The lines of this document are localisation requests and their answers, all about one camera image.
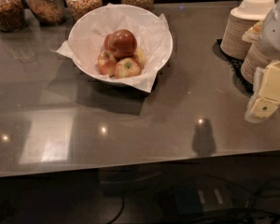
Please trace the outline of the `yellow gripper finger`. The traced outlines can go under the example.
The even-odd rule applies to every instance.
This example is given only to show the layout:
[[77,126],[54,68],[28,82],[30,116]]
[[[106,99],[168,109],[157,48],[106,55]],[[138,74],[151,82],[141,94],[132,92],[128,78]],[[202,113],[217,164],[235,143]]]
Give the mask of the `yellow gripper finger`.
[[264,69],[263,79],[252,113],[258,118],[269,118],[280,106],[280,61]]

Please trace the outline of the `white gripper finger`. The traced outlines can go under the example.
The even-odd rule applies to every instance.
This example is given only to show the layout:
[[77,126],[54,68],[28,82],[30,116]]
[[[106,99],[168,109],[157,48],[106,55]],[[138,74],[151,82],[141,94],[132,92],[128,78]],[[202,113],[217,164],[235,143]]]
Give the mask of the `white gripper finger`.
[[260,123],[262,122],[261,118],[258,118],[256,115],[252,113],[252,106],[255,104],[257,100],[257,96],[259,94],[259,89],[261,86],[261,82],[263,79],[264,69],[258,67],[254,73],[254,81],[253,81],[253,95],[251,96],[246,112],[245,112],[245,120],[251,123]]

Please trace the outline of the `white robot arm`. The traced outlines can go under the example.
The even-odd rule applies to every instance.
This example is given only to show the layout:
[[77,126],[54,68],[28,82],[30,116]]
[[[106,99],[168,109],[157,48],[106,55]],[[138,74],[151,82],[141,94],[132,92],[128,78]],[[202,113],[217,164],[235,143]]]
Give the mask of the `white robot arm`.
[[258,39],[260,52],[271,62],[254,73],[254,93],[245,112],[245,120],[254,123],[268,119],[280,106],[280,0],[264,19]]

